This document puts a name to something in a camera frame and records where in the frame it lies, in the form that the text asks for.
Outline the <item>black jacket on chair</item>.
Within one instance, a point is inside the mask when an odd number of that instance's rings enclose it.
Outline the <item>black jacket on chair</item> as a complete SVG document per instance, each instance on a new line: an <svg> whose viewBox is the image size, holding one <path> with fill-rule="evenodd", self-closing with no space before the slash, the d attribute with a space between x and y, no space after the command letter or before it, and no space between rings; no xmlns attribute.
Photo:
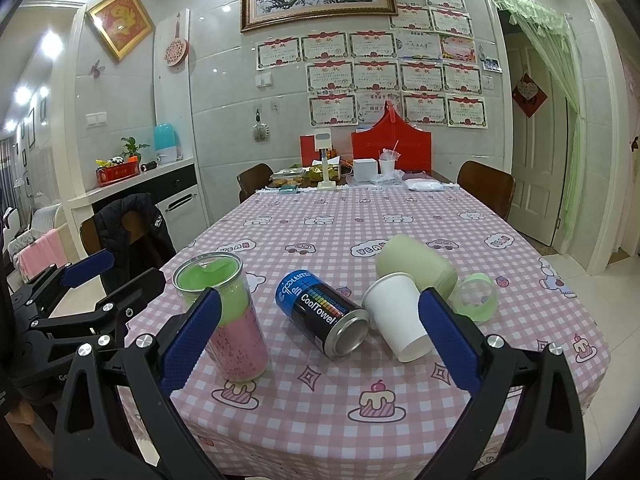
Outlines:
<svg viewBox="0 0 640 480"><path fill-rule="evenodd" d="M149 193L113 200L93 216L93 222L100 247L115 259L111 269L101 274L107 294L146 270L160 269L177 253Z"/></svg>

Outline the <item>round pink wall ornament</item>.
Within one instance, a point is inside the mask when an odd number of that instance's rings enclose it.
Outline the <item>round pink wall ornament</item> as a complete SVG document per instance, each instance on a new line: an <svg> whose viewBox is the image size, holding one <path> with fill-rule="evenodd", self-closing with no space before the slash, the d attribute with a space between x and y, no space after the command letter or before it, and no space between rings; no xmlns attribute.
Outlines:
<svg viewBox="0 0 640 480"><path fill-rule="evenodd" d="M174 38L165 49L164 60L168 67L176 67L184 61L189 51L189 43L181 33L181 14L176 15Z"/></svg>

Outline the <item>white plastic bag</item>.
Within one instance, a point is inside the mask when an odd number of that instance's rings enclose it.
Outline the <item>white plastic bag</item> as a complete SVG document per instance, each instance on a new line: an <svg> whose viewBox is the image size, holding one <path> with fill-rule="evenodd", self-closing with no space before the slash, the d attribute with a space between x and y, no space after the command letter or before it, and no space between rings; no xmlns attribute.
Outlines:
<svg viewBox="0 0 640 480"><path fill-rule="evenodd" d="M445 185L433 179L408 179L405 186L411 192L442 192Z"/></svg>

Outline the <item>plastic drink cup with straw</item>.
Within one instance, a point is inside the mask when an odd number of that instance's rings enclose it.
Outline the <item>plastic drink cup with straw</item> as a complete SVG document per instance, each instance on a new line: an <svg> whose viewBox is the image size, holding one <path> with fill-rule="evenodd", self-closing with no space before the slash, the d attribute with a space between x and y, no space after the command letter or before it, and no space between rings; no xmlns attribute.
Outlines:
<svg viewBox="0 0 640 480"><path fill-rule="evenodd" d="M395 170L396 162L400 154L397 151L398 143L392 148L383 148L378 158L378 166L380 166L381 174L391 174Z"/></svg>

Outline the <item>brown chair right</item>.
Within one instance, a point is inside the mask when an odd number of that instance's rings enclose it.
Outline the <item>brown chair right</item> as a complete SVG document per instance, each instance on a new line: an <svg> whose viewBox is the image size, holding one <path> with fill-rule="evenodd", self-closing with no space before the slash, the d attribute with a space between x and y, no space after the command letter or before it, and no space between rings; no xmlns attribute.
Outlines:
<svg viewBox="0 0 640 480"><path fill-rule="evenodd" d="M509 217L515 191L515 181L510 174L467 160L458 172L457 184L503 220Z"/></svg>

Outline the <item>brown chair left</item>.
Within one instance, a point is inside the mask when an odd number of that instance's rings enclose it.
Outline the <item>brown chair left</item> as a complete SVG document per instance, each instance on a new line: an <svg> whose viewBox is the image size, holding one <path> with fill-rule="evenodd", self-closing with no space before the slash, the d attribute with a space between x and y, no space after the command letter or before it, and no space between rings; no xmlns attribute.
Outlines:
<svg viewBox="0 0 640 480"><path fill-rule="evenodd" d="M242 171L237 177L238 185L240 188L239 200L241 203L245 202L250 196L255 194L258 190L265 188L270 183L270 178L273 175L273 170L267 165L261 162L258 165L248 168Z"/></svg>

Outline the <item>blue black CoolTowel can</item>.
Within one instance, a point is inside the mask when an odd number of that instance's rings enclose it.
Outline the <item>blue black CoolTowel can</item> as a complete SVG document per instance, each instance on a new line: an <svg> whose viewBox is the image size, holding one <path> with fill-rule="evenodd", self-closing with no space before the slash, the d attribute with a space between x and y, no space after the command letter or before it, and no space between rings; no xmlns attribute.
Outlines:
<svg viewBox="0 0 640 480"><path fill-rule="evenodd" d="M308 270L295 270L282 278L276 303L330 359L348 356L368 336L369 313Z"/></svg>

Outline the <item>red gift box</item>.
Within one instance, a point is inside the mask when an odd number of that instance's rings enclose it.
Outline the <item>red gift box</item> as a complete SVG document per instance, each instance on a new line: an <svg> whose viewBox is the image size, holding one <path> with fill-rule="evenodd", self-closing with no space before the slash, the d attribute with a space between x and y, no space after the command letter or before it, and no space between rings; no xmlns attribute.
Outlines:
<svg viewBox="0 0 640 480"><path fill-rule="evenodd" d="M432 134L410 126L396 112L393 103L386 101L383 116L370 129L352 133L352 156L379 159L384 150L391 148L399 154L398 169L432 170Z"/></svg>

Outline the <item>pink sofa cloth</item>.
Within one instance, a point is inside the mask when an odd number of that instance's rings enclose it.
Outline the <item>pink sofa cloth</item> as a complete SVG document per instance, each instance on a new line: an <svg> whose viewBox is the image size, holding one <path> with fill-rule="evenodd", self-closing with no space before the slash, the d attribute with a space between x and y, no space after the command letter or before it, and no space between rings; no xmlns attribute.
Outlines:
<svg viewBox="0 0 640 480"><path fill-rule="evenodd" d="M22 274L30 280L51 264L58 268L68 263L58 230L52 229L42 234L32 244L17 254L17 262Z"/></svg>

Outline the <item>light blue humidifier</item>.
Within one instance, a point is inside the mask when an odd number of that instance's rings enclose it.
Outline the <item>light blue humidifier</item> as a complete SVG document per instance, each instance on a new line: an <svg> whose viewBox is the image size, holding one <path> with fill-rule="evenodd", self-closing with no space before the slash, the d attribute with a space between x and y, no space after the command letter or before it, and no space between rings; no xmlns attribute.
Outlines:
<svg viewBox="0 0 640 480"><path fill-rule="evenodd" d="M178 162L182 159L179 138L173 125L163 122L154 127L153 148L156 154L156 162L160 166Z"/></svg>

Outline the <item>brown chair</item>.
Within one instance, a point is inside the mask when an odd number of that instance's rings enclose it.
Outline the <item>brown chair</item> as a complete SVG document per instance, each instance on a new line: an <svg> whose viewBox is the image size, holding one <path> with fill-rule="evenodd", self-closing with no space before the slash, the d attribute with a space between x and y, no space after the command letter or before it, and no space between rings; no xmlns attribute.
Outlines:
<svg viewBox="0 0 640 480"><path fill-rule="evenodd" d="M515 181L510 174L467 160L458 172L457 184L503 220L509 217L515 191Z"/></svg>
<svg viewBox="0 0 640 480"><path fill-rule="evenodd" d="M245 202L250 196L255 194L258 190L265 188L270 183L270 178L273 175L273 170L267 165L261 162L258 165L248 168L242 171L237 177L238 185L240 188L239 200L241 203Z"/></svg>

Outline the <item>pink green clear cup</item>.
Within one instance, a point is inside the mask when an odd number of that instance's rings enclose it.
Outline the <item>pink green clear cup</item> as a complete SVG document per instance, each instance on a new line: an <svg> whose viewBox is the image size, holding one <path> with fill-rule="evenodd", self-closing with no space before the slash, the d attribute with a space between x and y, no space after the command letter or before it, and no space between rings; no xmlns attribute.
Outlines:
<svg viewBox="0 0 640 480"><path fill-rule="evenodd" d="M239 256L209 252L193 257L178 266L172 284L188 306L207 289L218 294L220 320L205 350L223 378L249 382L266 370L269 353Z"/></svg>

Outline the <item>white paper cup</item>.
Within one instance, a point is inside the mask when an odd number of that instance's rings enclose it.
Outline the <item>white paper cup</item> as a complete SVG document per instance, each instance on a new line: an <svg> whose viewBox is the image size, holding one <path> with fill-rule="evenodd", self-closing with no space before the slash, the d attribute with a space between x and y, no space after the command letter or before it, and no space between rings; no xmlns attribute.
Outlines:
<svg viewBox="0 0 640 480"><path fill-rule="evenodd" d="M401 363L423 358L433 350L419 318L419 298L416 283L404 272L379 278L362 297L364 310L371 315L376 329Z"/></svg>

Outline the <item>red potted plant box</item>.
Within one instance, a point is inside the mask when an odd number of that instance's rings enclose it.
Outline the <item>red potted plant box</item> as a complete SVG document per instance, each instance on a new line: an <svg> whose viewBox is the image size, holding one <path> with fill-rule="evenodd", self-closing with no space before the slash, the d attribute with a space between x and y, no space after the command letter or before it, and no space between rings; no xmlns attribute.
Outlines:
<svg viewBox="0 0 640 480"><path fill-rule="evenodd" d="M96 184L99 188L140 174L142 151L149 144L139 143L133 136L122 137L122 152L109 159L96 160Z"/></svg>

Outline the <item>red diamond door decoration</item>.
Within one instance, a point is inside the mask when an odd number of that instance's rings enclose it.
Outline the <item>red diamond door decoration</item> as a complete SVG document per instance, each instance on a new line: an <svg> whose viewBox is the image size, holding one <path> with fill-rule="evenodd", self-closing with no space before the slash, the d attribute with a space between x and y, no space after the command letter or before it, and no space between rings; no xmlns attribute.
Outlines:
<svg viewBox="0 0 640 480"><path fill-rule="evenodd" d="M518 104L527 118L532 118L536 111L547 101L548 96L538 84L530 78L528 73L521 76L521 79L512 90L512 99Z"/></svg>

